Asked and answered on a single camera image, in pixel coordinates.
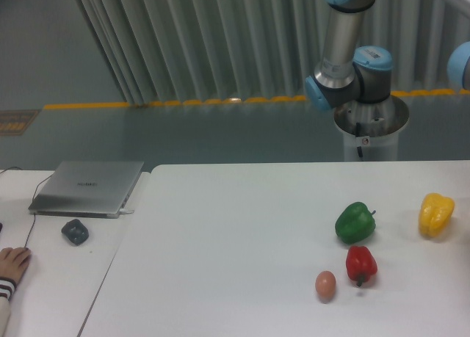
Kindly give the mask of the striped sleeve forearm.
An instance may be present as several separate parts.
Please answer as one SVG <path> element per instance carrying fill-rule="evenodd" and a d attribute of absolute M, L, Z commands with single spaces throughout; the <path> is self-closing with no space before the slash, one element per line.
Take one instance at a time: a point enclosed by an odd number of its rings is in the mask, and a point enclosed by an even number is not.
<path fill-rule="evenodd" d="M 7 323 L 10 318 L 11 308 L 10 308 L 10 298 L 14 295 L 17 285 L 10 278 L 1 277 L 1 298 L 0 298 L 0 329 L 1 336 L 4 335 L 4 332 L 7 328 Z"/>

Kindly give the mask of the person's hand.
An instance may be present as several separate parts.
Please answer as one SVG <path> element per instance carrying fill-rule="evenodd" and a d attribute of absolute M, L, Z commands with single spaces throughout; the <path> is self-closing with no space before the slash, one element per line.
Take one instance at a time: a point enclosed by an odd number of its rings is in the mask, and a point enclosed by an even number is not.
<path fill-rule="evenodd" d="M 0 252 L 1 279 L 11 280 L 18 285 L 29 266 L 32 251 L 27 247 L 7 247 Z"/>

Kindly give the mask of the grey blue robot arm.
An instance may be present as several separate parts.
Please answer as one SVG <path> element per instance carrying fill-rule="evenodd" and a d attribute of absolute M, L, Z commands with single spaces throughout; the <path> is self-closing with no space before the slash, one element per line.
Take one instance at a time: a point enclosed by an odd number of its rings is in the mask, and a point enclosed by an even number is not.
<path fill-rule="evenodd" d="M 460 10 L 469 20 L 469 0 L 441 0 Z M 321 110 L 335 109 L 350 101 L 375 104 L 390 96 L 392 58 L 381 47 L 356 48 L 358 36 L 367 10 L 376 0 L 326 0 L 330 17 L 322 59 L 314 74 L 305 79 L 305 92 L 309 100 Z M 444 44 L 444 23 L 437 27 L 437 1 L 433 2 L 430 16 L 427 58 L 438 53 Z M 376 49 L 378 58 L 367 56 L 367 50 Z M 469 42 L 460 44 L 449 56 L 446 66 L 448 79 L 458 90 L 469 90 Z"/>

